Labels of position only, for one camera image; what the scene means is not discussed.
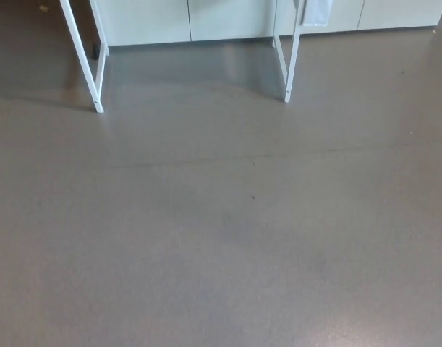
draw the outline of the white metal frame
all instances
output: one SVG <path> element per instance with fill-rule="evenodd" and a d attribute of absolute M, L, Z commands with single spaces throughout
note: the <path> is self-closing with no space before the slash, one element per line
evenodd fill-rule
<path fill-rule="evenodd" d="M 95 109 L 98 113 L 103 113 L 103 105 L 101 102 L 102 86 L 103 86 L 103 73 L 105 72 L 105 59 L 110 54 L 108 43 L 106 41 L 105 30 L 100 18 L 97 3 L 95 0 L 90 0 L 90 6 L 92 7 L 92 13 L 97 26 L 98 37 L 100 38 L 100 54 L 98 56 L 97 75 L 92 74 L 90 65 L 88 62 L 87 54 L 85 53 L 84 46 L 82 45 L 81 36 L 77 29 L 75 16 L 71 8 L 69 0 L 60 0 L 61 7 L 63 9 L 64 16 L 67 20 L 68 29 L 75 45 L 76 53 L 81 63 L 82 70 L 84 72 L 85 80 L 87 81 L 90 94 L 92 95 Z"/>
<path fill-rule="evenodd" d="M 301 35 L 301 19 L 299 18 L 299 9 L 300 4 L 303 4 L 303 0 L 292 0 L 294 2 L 294 8 L 296 10 L 296 15 L 294 18 L 294 30 L 293 30 L 293 44 L 292 44 L 292 56 L 290 58 L 289 67 L 286 67 L 284 50 L 281 46 L 280 36 L 278 34 L 278 17 L 279 17 L 279 2 L 281 0 L 276 0 L 276 11 L 274 16 L 274 24 L 273 24 L 273 37 L 272 37 L 272 46 L 276 49 L 277 55 L 279 56 L 279 62 L 281 67 L 281 73 L 284 78 L 284 86 L 285 86 L 285 96 L 284 100 L 286 103 L 290 101 L 292 96 L 292 87 L 293 87 L 293 78 L 294 78 L 294 70 L 296 68 L 297 56 L 298 56 L 298 48 L 299 48 L 299 37 Z M 75 45 L 76 53 L 79 58 L 82 71 L 84 72 L 85 80 L 87 81 L 90 94 L 93 99 L 93 103 L 95 105 L 95 109 L 98 113 L 103 113 L 103 105 L 101 102 L 101 94 L 102 94 L 102 86 L 103 86 L 103 74 L 105 72 L 105 60 L 106 56 L 110 54 L 108 43 L 106 40 L 105 30 L 103 29 L 103 23 L 101 21 L 100 13 L 98 11 L 98 6 L 96 0 L 90 0 L 90 6 L 92 8 L 95 25 L 97 26 L 98 36 L 100 38 L 100 54 L 98 57 L 98 68 L 97 74 L 94 78 L 92 70 L 90 69 L 90 65 L 88 62 L 87 54 L 85 52 L 84 46 L 81 41 L 81 37 L 79 34 L 79 30 L 77 29 L 75 16 L 73 15 L 73 11 L 71 8 L 71 4 L 69 0 L 60 0 L 61 7 L 63 9 L 63 13 L 65 19 L 67 20 L 68 29 L 71 34 L 73 43 Z"/>
<path fill-rule="evenodd" d="M 293 78 L 294 78 L 294 70 L 296 68 L 296 62 L 298 57 L 298 48 L 299 48 L 299 37 L 301 36 L 301 18 L 299 18 L 299 8 L 300 8 L 300 0 L 293 0 L 294 9 L 296 10 L 295 18 L 294 18 L 294 29 L 293 29 L 293 39 L 292 39 L 292 56 L 290 58 L 290 64 L 288 69 L 286 68 L 284 50 L 281 47 L 280 35 L 278 34 L 278 17 L 279 17 L 279 2 L 280 0 L 276 0 L 276 13 L 273 21 L 273 34 L 272 34 L 272 46 L 276 49 L 277 55 L 279 56 L 279 62 L 281 67 L 281 73 L 284 78 L 284 86 L 285 86 L 285 96 L 284 100 L 288 103 L 292 97 L 292 88 L 293 88 Z"/>

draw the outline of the white cabinet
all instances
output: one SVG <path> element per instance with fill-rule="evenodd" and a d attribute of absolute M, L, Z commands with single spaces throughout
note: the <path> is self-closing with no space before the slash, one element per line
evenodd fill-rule
<path fill-rule="evenodd" d="M 187 0 L 97 0 L 110 46 L 190 41 Z"/>
<path fill-rule="evenodd" d="M 292 1 L 282 2 L 281 16 L 284 16 L 281 35 L 291 35 L 294 25 L 294 10 Z M 310 33 L 337 33 L 355 31 L 359 24 L 364 0 L 334 0 L 331 8 L 330 20 L 325 27 L 302 27 L 303 34 Z"/>
<path fill-rule="evenodd" d="M 326 27 L 304 27 L 303 33 L 357 29 L 364 0 L 335 0 Z M 189 0 L 193 40 L 259 38 L 272 35 L 275 0 Z M 279 0 L 279 32 L 291 35 L 293 0 Z"/>
<path fill-rule="evenodd" d="M 271 36 L 274 0 L 189 0 L 192 39 Z"/>
<path fill-rule="evenodd" d="M 442 0 L 365 0 L 359 30 L 437 25 Z"/>

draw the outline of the concrete floor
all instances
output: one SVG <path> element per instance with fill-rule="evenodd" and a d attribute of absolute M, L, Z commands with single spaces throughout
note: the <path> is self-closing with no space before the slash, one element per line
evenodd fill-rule
<path fill-rule="evenodd" d="M 265 42 L 122 48 L 98 116 L 0 4 L 0 347 L 441 347 L 437 31 L 305 38 L 289 105 Z"/>

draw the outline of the white leg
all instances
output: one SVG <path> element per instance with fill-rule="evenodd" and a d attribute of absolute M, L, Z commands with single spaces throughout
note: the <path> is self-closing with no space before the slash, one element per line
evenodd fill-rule
<path fill-rule="evenodd" d="M 105 30 L 103 29 L 103 23 L 96 0 L 90 0 L 90 7 L 92 8 L 93 18 L 95 20 L 95 25 L 97 26 L 98 37 L 100 38 L 101 45 L 105 46 L 105 53 L 108 56 L 110 50 L 108 48 L 108 41 L 106 40 Z"/>
<path fill-rule="evenodd" d="M 64 16 L 67 20 L 69 32 L 76 48 L 77 56 L 81 63 L 82 71 L 84 72 L 85 80 L 87 81 L 90 94 L 92 95 L 95 109 L 97 110 L 97 112 L 103 113 L 103 106 L 100 100 L 100 95 L 97 91 L 97 87 L 95 86 L 95 81 L 92 75 L 92 71 L 90 70 L 88 58 L 85 54 L 84 47 L 82 46 L 81 37 L 76 26 L 76 21 L 71 9 L 71 5 L 69 3 L 69 0 L 60 0 L 60 3 L 64 12 Z"/>
<path fill-rule="evenodd" d="M 299 28 L 299 15 L 298 9 L 296 11 L 296 18 L 294 20 L 293 31 L 293 45 L 292 45 L 292 57 L 290 58 L 290 65 L 288 68 L 288 77 L 286 78 L 285 85 L 285 102 L 288 103 L 292 97 L 294 70 L 296 69 L 296 61 L 298 57 L 299 37 L 301 36 L 301 30 Z"/>
<path fill-rule="evenodd" d="M 279 16 L 279 0 L 276 0 L 276 12 L 273 16 L 273 30 L 272 30 L 272 47 L 276 47 L 275 35 L 277 30 L 277 17 Z"/>

